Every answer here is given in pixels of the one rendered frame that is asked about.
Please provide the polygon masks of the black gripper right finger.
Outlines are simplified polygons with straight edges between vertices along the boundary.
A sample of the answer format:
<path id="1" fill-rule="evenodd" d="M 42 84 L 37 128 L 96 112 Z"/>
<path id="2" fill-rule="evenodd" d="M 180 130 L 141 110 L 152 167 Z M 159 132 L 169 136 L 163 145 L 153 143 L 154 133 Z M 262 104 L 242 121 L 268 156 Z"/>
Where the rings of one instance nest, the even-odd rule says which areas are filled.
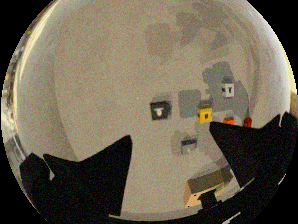
<path id="1" fill-rule="evenodd" d="M 279 125 L 279 117 L 281 115 L 278 113 L 277 117 L 274 116 L 261 129 L 210 121 L 209 132 L 225 155 L 229 167 L 233 169 L 239 188 L 253 179 L 253 172 L 265 155 L 271 133 Z"/>

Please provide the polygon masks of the white block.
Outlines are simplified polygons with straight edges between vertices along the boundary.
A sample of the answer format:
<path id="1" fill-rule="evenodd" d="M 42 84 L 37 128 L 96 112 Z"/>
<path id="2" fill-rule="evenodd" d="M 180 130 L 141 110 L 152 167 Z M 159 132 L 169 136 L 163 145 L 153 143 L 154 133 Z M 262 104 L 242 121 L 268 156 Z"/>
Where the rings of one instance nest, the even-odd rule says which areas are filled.
<path id="1" fill-rule="evenodd" d="M 234 96 L 234 84 L 233 83 L 221 83 L 221 93 L 222 96 Z"/>

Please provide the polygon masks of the small red block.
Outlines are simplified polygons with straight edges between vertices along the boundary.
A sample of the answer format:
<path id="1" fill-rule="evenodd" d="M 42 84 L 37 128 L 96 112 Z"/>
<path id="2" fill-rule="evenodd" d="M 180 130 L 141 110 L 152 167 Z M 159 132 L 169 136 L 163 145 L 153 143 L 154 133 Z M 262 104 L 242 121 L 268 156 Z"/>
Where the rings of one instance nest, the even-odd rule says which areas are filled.
<path id="1" fill-rule="evenodd" d="M 247 119 L 245 119 L 245 123 L 243 123 L 243 127 L 251 128 L 251 121 L 253 121 L 253 119 L 250 119 L 250 117 L 247 117 Z"/>

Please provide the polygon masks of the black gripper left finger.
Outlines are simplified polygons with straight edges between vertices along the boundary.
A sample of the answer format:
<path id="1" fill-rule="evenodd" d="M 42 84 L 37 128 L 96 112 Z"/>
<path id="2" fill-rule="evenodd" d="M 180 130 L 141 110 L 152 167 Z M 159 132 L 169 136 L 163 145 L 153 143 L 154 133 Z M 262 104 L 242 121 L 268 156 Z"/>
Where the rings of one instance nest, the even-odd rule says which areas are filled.
<path id="1" fill-rule="evenodd" d="M 132 159 L 132 137 L 125 135 L 104 151 L 94 153 L 82 161 L 59 159 L 43 153 L 45 163 L 53 175 L 80 186 L 90 198 L 112 216 L 120 217 L 126 177 Z"/>

